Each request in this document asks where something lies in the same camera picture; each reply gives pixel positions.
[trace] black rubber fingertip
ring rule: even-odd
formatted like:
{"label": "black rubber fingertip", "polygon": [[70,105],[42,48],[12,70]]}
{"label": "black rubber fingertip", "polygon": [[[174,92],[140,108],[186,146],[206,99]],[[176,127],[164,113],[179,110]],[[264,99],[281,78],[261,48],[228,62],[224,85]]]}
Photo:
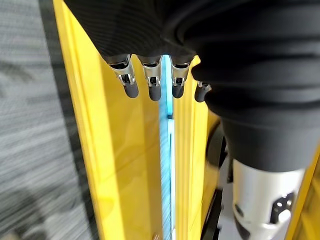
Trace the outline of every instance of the black rubber fingertip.
{"label": "black rubber fingertip", "polygon": [[161,98],[161,87],[160,86],[149,86],[149,97],[152,101],[159,101]]}
{"label": "black rubber fingertip", "polygon": [[198,103],[202,103],[205,100],[206,93],[207,93],[207,91],[205,91],[205,89],[203,89],[199,86],[196,86],[195,93],[194,93],[194,99]]}
{"label": "black rubber fingertip", "polygon": [[179,99],[183,96],[185,91],[185,86],[172,86],[172,95],[175,99]]}
{"label": "black rubber fingertip", "polygon": [[124,86],[124,91],[129,98],[136,98],[139,95],[139,89],[136,82],[134,84],[126,84]]}

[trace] yellow surface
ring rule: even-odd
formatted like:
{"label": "yellow surface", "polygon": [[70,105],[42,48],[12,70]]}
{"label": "yellow surface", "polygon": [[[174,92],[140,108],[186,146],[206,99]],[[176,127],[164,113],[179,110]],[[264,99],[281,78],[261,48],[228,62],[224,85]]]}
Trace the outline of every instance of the yellow surface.
{"label": "yellow surface", "polygon": [[286,240],[320,239],[320,147],[305,173]]}
{"label": "yellow surface", "polygon": [[[199,62],[196,57],[191,66]],[[183,97],[173,101],[177,240],[200,239],[218,176],[217,171],[206,167],[205,163],[208,108],[204,102],[194,100],[196,86],[197,82],[189,72]]]}
{"label": "yellow surface", "polygon": [[101,240],[162,238],[158,104],[138,59],[139,96],[126,96],[62,0],[53,0]]}

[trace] blue light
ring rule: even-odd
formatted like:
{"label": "blue light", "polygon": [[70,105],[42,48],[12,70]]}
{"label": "blue light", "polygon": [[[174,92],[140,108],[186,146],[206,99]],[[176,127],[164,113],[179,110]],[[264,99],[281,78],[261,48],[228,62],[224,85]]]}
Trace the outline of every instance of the blue light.
{"label": "blue light", "polygon": [[161,61],[161,91],[159,101],[159,136],[161,167],[161,200],[163,239],[172,240],[175,228],[175,124],[173,116],[173,96],[171,60],[164,55]]}

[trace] robotic hand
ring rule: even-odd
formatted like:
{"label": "robotic hand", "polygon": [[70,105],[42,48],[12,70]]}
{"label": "robotic hand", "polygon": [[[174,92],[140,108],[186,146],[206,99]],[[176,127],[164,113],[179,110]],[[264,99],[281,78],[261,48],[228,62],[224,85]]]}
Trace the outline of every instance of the robotic hand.
{"label": "robotic hand", "polygon": [[65,0],[125,92],[138,95],[130,54],[150,98],[161,97],[161,55],[172,93],[190,62],[196,99],[220,116],[233,162],[233,212],[243,239],[271,239],[290,219],[320,139],[317,0]]}

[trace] gray carpet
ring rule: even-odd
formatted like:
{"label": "gray carpet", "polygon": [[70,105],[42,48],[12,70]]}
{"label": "gray carpet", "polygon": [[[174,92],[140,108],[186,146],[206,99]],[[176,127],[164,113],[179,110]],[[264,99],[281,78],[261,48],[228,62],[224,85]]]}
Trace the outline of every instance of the gray carpet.
{"label": "gray carpet", "polygon": [[52,0],[0,1],[0,238],[98,239]]}

